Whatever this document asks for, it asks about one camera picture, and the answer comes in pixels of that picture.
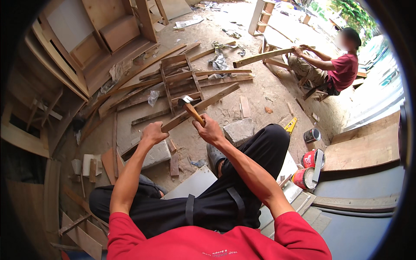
red shirt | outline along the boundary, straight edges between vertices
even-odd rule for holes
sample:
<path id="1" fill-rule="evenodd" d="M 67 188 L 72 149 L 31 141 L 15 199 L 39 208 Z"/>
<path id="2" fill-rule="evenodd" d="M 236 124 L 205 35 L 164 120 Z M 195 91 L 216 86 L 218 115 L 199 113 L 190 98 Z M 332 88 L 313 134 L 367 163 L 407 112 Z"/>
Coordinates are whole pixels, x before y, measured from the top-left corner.
<path id="1" fill-rule="evenodd" d="M 328 70 L 328 76 L 331 76 L 335 89 L 342 91 L 351 86 L 358 73 L 357 55 L 344 54 L 331 62 L 335 70 Z"/>
<path id="2" fill-rule="evenodd" d="M 275 240 L 238 226 L 225 234 L 185 226 L 146 239 L 131 218 L 111 214 L 107 259 L 332 259 L 323 238 L 296 212 L 275 220 Z"/>

hammer head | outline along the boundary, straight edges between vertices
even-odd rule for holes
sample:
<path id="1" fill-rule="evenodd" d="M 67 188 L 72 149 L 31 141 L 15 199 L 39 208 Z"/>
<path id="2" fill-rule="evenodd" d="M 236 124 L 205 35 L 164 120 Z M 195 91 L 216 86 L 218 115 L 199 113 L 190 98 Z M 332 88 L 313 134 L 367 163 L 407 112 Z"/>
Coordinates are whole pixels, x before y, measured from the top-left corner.
<path id="1" fill-rule="evenodd" d="M 186 96 L 186 95 L 184 95 L 184 96 L 181 96 L 179 99 L 178 99 L 178 107 L 183 107 L 183 105 L 185 104 L 185 103 L 191 103 L 192 101 L 194 101 L 194 99 L 193 98 L 191 98 L 190 96 Z"/>

black pants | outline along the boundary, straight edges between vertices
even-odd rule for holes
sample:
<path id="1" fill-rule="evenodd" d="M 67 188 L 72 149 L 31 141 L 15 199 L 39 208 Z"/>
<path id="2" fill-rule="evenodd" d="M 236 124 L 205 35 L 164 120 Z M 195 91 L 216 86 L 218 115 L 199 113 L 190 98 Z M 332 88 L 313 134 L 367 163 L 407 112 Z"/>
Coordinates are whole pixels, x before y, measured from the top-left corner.
<path id="1" fill-rule="evenodd" d="M 238 149 L 277 178 L 289 147 L 290 135 L 279 125 L 270 124 L 258 131 Z M 260 200 L 249 190 L 229 160 L 221 168 L 222 176 L 193 203 L 193 225 L 227 232 L 237 225 L 260 226 Z M 91 211 L 108 222 L 110 198 L 114 186 L 98 187 L 89 196 Z M 232 188 L 244 202 L 242 218 L 239 207 L 227 189 Z M 161 200 L 159 191 L 139 183 L 130 209 L 130 217 L 147 238 L 189 225 L 185 218 L 188 198 Z"/>

strap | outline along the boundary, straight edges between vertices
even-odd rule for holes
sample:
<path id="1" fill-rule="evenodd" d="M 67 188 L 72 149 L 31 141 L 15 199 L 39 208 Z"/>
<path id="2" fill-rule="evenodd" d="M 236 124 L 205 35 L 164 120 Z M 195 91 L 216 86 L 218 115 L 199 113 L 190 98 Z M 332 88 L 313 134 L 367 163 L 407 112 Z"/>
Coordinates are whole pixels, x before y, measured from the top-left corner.
<path id="1" fill-rule="evenodd" d="M 235 203 L 238 207 L 238 215 L 237 215 L 237 225 L 243 224 L 243 219 L 245 216 L 245 206 L 244 201 L 238 194 L 238 192 L 234 189 L 234 187 L 227 189 L 228 193 L 231 195 L 231 197 L 234 199 Z"/>
<path id="2" fill-rule="evenodd" d="M 188 195 L 188 200 L 185 205 L 185 221 L 189 226 L 193 226 L 193 202 L 195 201 L 195 196 L 192 194 Z"/>

